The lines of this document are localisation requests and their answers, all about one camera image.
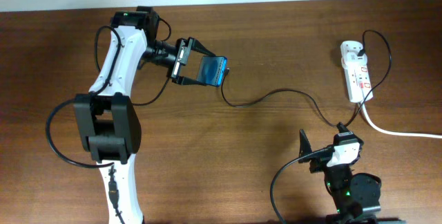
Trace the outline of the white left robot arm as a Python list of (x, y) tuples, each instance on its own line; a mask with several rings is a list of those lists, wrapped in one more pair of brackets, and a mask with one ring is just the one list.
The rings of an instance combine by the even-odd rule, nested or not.
[(227, 70), (226, 57), (195, 38), (173, 45), (157, 39), (160, 22), (152, 7), (116, 12), (107, 26), (111, 41), (99, 76), (87, 94), (74, 100), (82, 146), (104, 181), (110, 223), (145, 221), (135, 182), (142, 128), (131, 100), (142, 62), (165, 67), (167, 80), (179, 85), (219, 87)]

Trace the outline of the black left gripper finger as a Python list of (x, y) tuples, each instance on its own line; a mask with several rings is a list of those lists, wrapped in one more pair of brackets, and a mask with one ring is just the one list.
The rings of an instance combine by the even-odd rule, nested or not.
[(179, 77), (179, 84), (183, 85), (183, 86), (188, 86), (188, 85), (206, 86), (206, 84), (204, 82), (200, 82), (200, 81), (191, 79), (189, 77), (184, 77), (184, 76)]
[(209, 56), (209, 57), (215, 57), (216, 54), (208, 50), (203, 44), (201, 44), (197, 39), (193, 37), (189, 37), (188, 39), (188, 47), (196, 51), (198, 53), (201, 53), (203, 55)]

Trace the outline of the blue smartphone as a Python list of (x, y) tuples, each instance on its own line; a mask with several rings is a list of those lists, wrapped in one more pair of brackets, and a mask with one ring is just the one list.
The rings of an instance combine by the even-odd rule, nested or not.
[(223, 56), (204, 56), (201, 59), (196, 80), (206, 85), (219, 87), (227, 69), (228, 59)]

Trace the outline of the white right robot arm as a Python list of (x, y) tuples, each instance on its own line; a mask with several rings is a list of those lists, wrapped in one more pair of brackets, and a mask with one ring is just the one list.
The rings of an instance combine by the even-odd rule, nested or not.
[(333, 198), (336, 213), (326, 223), (376, 223), (381, 210), (381, 179), (366, 173), (353, 174), (351, 166), (360, 159), (364, 142), (342, 123), (333, 143), (313, 151), (306, 133), (300, 130), (301, 163), (309, 163), (312, 174), (324, 173), (324, 183)]

